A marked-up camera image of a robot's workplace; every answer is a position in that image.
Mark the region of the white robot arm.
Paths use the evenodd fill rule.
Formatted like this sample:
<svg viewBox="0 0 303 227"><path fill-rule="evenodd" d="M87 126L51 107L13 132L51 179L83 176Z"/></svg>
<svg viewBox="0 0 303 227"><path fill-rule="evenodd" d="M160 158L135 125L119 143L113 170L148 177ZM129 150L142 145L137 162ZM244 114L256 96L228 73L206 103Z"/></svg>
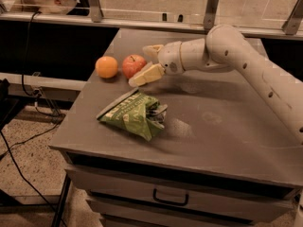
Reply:
<svg viewBox="0 0 303 227"><path fill-rule="evenodd" d="M261 55L235 27L214 26L202 39L147 45L143 52L157 62L148 63L134 74L129 79L131 86L139 87L189 70L211 72L230 66L303 143L303 81Z"/></svg>

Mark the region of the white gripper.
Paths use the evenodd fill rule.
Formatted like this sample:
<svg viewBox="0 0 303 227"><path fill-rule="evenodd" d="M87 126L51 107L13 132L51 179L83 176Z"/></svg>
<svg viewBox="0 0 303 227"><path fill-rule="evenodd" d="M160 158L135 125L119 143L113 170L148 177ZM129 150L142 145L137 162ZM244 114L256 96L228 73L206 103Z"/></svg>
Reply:
<svg viewBox="0 0 303 227"><path fill-rule="evenodd" d="M143 53L159 63L147 63L139 72L135 73L128 81L132 87L154 82L162 78L165 72L168 75L178 75L184 72L181 63L181 41L169 44L146 45L142 48Z"/></svg>

